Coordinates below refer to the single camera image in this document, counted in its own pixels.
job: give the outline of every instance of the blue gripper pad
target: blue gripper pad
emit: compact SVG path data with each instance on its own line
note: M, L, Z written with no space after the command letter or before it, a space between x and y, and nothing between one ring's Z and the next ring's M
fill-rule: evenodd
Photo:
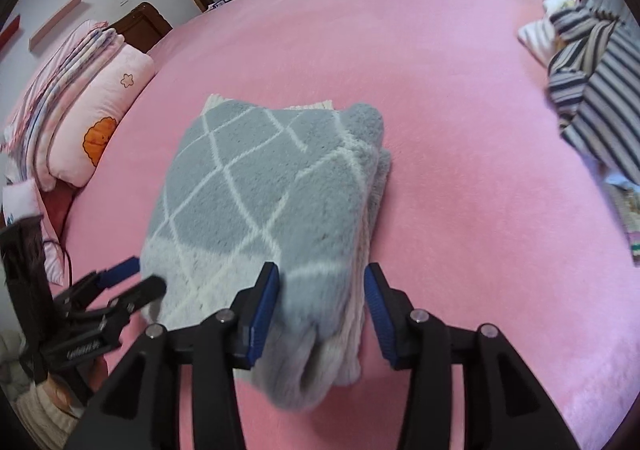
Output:
M371 319L373 320L373 327L376 330L382 356L392 367L395 367L398 364L396 329L386 307L383 290L380 289L380 283L374 275L372 264L369 264L364 270L364 294L367 305L369 306L369 312L371 313Z
M246 361L250 367L253 367L258 358L262 356L279 291L280 273L278 267L273 262L267 262L262 267L258 281L252 290L252 295L257 298L257 303L247 304L247 306L255 308L255 314L250 319L249 325L241 325L241 329L249 333Z
M108 289L130 276L134 276L136 273L140 273L140 259L137 256L132 256L111 269L102 271L98 280L98 287L100 289Z

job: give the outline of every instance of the folded blanket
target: folded blanket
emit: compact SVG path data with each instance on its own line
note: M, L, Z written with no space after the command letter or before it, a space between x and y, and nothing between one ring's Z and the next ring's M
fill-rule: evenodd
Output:
M209 106L184 134L149 224L142 274L168 287L149 316L169 329L197 324L274 261L281 293L249 379L281 408L311 408L360 375L363 273L390 166L382 117L366 104Z
M27 177L26 152L37 123L41 123L42 120L46 118L49 108L55 103L66 86L88 64L90 59L98 54L112 40L113 32L106 33L98 29L89 33L84 40L78 44L76 49L72 51L69 57L66 58L62 65L60 65L59 70L50 80L40 98L35 102L33 112L27 122L21 142L14 147L14 151L12 152L12 155L16 158L18 166L20 167L22 180Z
M18 98L14 111L6 123L0 151L12 150L16 144L22 142L35 106L51 81L68 64L69 58L78 53L78 47L84 43L87 36L99 35L107 25L107 22L96 22L94 20L87 20L81 23L62 41L53 54L37 68L27 84L27 89Z
M83 54L62 76L58 82L58 85L61 85L60 89L54 89L34 121L32 133L25 138L27 148L23 159L26 177L35 177L43 191L49 192L55 188L56 180L46 170L36 171L36 157L46 158L49 154L51 138L65 116L66 110L124 43L123 36L118 35L113 29L105 31L102 37L103 39L96 42L95 46Z

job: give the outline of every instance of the gray blanket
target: gray blanket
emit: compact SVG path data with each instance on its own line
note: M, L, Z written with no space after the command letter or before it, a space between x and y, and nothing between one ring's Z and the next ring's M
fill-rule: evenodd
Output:
M390 166L382 116L221 101L184 134L149 224L142 273L168 287L149 316L197 324L276 262L281 293L249 379L281 408L311 408L360 375L363 272Z

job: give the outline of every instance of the bed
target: bed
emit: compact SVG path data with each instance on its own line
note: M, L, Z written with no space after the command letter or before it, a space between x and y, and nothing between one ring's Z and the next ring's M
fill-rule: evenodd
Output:
M372 260L447 324L497 324L581 448L600 450L640 391L640 280L596 182L558 137L545 69L516 39L542 15L542 0L235 0L174 29L149 52L158 74L70 210L74 274L140 253L164 173L210 94L270 108L369 102L393 158ZM135 318L125 329L111 368L142 328ZM301 414L239 382L247 446L394 448L409 375L388 368L369 320L361 361L356 385ZM186 387L180 404L181 448L192 448Z

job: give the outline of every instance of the cable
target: cable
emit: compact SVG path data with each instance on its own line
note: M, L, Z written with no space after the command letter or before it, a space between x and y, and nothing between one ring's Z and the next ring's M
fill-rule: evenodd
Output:
M74 283L74 271L73 271L73 268L71 267L71 256L69 255L69 252L57 240L49 239L43 242L43 244L48 244L48 243L58 246L60 250L62 250L63 255L66 257L66 265L69 268L69 287L71 287Z

